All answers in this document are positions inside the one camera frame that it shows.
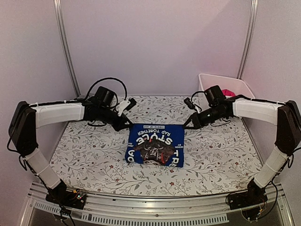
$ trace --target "blue cloth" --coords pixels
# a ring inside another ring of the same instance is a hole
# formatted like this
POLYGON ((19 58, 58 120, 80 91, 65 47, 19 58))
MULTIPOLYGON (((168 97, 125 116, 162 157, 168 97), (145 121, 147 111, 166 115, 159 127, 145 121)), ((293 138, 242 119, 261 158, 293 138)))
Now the blue cloth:
POLYGON ((183 167, 182 125, 134 124, 125 158, 128 163, 183 167))

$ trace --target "floral pattern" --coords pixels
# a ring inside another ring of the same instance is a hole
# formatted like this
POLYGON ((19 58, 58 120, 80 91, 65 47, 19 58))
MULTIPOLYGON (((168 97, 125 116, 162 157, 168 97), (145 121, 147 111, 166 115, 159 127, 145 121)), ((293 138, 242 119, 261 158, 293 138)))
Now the floral pattern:
MULTIPOLYGON (((126 115, 133 123, 183 124, 193 113, 184 99, 135 97, 137 105, 126 115)), ((199 102, 206 106, 204 99, 199 102)), ((185 131, 183 168, 127 164, 129 130, 70 122, 50 165, 68 186, 102 193, 188 196, 243 190, 261 163, 242 121, 230 120, 185 131)))

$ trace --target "pink cloth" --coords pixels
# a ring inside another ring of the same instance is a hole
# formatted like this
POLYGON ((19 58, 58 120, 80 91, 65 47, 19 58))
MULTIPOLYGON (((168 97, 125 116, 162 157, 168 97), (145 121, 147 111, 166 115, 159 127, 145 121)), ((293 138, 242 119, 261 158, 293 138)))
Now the pink cloth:
POLYGON ((225 96, 229 96, 229 97, 234 97, 234 96, 235 96, 235 93, 233 93, 232 91, 227 90, 227 89, 223 89, 223 90, 222 90, 222 93, 223 93, 225 96))

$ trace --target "white basket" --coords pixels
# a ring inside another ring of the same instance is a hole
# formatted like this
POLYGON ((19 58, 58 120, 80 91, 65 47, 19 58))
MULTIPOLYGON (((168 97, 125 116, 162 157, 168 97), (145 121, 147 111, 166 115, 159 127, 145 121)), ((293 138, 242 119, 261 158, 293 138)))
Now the white basket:
POLYGON ((255 98, 254 94, 251 92, 247 84, 240 80, 234 78, 228 78, 224 76, 212 75, 212 74, 199 74, 199 90, 206 90, 212 86, 218 85, 221 90, 228 89, 235 93, 235 95, 245 95, 249 98, 255 98))

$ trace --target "vertical metal pole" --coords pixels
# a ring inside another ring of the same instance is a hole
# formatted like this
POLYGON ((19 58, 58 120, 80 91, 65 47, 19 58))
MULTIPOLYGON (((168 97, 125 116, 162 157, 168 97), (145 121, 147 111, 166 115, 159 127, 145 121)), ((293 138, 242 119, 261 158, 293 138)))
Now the vertical metal pole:
POLYGON ((69 46, 67 42, 67 37, 66 37, 66 31, 65 31, 65 26, 63 22, 63 13, 62 13, 62 6, 61 6, 61 0, 54 0, 54 5, 55 5, 55 15, 56 15, 56 20, 57 20, 57 26, 58 30, 60 33, 61 41, 62 41, 62 47, 68 67, 68 71, 70 74, 71 82, 74 88, 74 92, 77 97, 80 96, 80 89, 79 89, 79 84, 77 82, 72 60, 71 60, 71 55, 69 51, 69 46))
POLYGON ((242 79, 243 73, 244 73, 244 70, 246 67, 246 61, 247 61, 247 57, 249 54, 251 41, 252 41, 252 37, 253 37, 253 32, 254 32, 254 26, 255 26, 256 15, 257 15, 257 7, 258 7, 258 0, 252 0, 249 26, 248 26, 248 31, 247 31, 247 35, 246 35, 244 52, 243 52, 243 55, 242 55, 242 58, 240 61, 239 70, 238 70, 238 74, 237 74, 238 79, 242 79))

